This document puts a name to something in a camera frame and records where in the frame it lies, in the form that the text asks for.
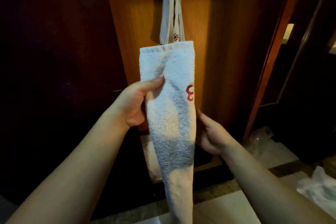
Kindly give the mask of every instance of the hanging strap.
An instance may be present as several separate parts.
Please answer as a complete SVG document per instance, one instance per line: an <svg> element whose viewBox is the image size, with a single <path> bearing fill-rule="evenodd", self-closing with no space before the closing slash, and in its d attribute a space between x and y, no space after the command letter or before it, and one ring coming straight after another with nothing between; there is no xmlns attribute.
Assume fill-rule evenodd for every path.
<svg viewBox="0 0 336 224"><path fill-rule="evenodd" d="M181 0L163 0L160 43L171 44L181 41L185 41Z"/></svg>

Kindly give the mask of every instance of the person's right arm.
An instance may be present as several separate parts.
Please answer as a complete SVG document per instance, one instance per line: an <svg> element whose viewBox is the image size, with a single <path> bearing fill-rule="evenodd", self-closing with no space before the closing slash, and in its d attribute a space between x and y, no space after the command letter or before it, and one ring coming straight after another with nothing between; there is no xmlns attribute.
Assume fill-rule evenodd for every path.
<svg viewBox="0 0 336 224"><path fill-rule="evenodd" d="M224 159L263 224L336 224L330 215L283 184L219 123L198 111L204 124L200 146Z"/></svg>

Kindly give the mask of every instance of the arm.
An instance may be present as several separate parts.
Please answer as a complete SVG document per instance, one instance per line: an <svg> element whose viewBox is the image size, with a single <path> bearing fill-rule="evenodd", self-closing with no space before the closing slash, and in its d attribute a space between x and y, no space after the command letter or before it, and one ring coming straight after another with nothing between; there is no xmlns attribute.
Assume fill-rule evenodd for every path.
<svg viewBox="0 0 336 224"><path fill-rule="evenodd" d="M7 224L88 223L124 136L145 117L141 103L163 77L127 87L73 152L29 195Z"/></svg>
<svg viewBox="0 0 336 224"><path fill-rule="evenodd" d="M280 182L220 124L200 111L198 116L205 128L200 145L225 160L262 223L336 223L317 205Z"/></svg>

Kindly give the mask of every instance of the red emblem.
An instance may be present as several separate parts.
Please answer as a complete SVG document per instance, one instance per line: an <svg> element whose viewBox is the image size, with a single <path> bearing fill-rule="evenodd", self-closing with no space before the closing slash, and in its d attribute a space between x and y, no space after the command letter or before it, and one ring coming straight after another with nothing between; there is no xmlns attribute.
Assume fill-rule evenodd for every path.
<svg viewBox="0 0 336 224"><path fill-rule="evenodd" d="M193 92L192 91L190 91L190 88L191 87L193 87L193 85L192 84L190 84L190 85L188 85L187 86L187 90L186 90L186 92L187 92L187 94L188 94L188 100L191 102L192 100L194 100L194 96L193 96Z"/></svg>

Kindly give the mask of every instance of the person's left hand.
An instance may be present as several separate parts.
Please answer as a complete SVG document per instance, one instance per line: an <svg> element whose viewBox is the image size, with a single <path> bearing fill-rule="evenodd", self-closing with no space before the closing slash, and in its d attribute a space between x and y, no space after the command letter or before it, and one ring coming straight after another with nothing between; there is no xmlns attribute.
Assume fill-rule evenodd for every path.
<svg viewBox="0 0 336 224"><path fill-rule="evenodd" d="M125 120L128 127L140 125L145 121L141 110L141 104L147 92L157 89L164 79L160 76L157 79L144 82L136 82L122 91L111 107L114 107L118 114Z"/></svg>

